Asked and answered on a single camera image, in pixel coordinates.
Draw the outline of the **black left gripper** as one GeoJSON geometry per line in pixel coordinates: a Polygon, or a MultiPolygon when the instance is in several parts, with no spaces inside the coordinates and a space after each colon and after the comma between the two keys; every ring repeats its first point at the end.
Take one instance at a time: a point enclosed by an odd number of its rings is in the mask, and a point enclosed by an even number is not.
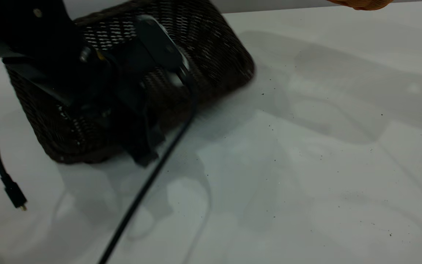
{"type": "Polygon", "coordinates": [[[99,52],[84,41],[61,47],[5,41],[3,62],[10,70],[95,122],[127,122],[122,147],[140,167],[158,159],[165,140],[159,119],[147,110],[142,76],[155,67],[175,72],[172,40],[131,40],[113,52],[99,52]]]}

